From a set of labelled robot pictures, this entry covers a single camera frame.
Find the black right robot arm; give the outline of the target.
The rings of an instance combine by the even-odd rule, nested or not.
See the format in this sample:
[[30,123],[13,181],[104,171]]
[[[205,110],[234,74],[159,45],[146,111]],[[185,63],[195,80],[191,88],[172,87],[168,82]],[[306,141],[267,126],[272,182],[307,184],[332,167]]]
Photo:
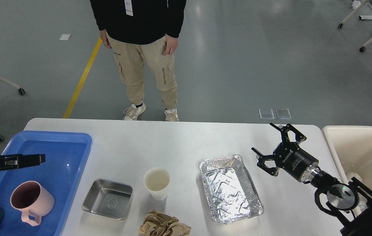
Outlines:
[[316,206],[342,223],[343,236],[372,236],[372,190],[355,177],[344,184],[321,170],[318,159],[299,146],[307,137],[293,125],[270,125],[280,132],[282,141],[269,155],[253,147],[257,166],[271,176],[283,169],[298,182],[315,187]]

